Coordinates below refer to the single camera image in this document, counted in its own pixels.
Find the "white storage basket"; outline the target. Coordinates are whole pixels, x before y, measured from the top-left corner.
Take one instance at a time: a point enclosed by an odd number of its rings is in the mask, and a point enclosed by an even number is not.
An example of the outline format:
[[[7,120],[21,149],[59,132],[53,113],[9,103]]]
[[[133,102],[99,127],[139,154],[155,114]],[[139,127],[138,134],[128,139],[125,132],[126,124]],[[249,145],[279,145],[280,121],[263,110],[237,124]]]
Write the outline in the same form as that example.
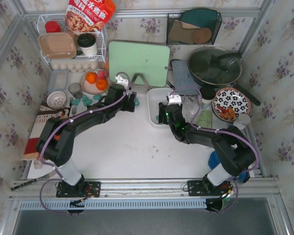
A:
[[[151,124],[155,128],[163,128],[165,124],[158,123],[158,103],[163,102],[165,105],[178,104],[181,105],[181,96],[179,94],[173,94],[170,96],[173,90],[171,88],[154,88],[147,93],[147,103],[149,110],[149,119]]]

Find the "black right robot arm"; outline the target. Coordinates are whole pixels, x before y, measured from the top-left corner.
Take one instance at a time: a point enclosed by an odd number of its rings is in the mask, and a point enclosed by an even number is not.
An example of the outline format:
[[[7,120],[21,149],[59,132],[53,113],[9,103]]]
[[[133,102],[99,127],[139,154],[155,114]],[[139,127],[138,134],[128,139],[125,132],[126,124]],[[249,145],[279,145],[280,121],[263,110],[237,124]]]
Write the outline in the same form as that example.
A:
[[[220,195],[229,179],[250,171],[259,156],[253,145],[235,126],[226,129],[207,129],[186,122],[178,104],[160,102],[159,122],[168,125],[175,139],[185,144],[200,144],[216,152],[219,163],[199,181],[201,195]]]

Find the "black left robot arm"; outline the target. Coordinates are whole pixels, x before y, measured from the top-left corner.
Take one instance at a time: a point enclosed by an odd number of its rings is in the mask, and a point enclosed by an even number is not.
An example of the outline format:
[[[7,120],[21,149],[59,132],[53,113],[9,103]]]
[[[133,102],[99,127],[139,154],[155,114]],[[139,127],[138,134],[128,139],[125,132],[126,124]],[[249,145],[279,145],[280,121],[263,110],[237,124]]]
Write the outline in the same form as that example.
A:
[[[127,93],[124,86],[113,84],[107,95],[99,102],[90,106],[87,111],[71,118],[59,119],[51,117],[47,120],[36,150],[40,157],[54,164],[54,169],[60,175],[62,182],[58,197],[86,196],[84,176],[72,160],[74,139],[82,132],[114,118],[119,111],[134,112],[136,92]]]

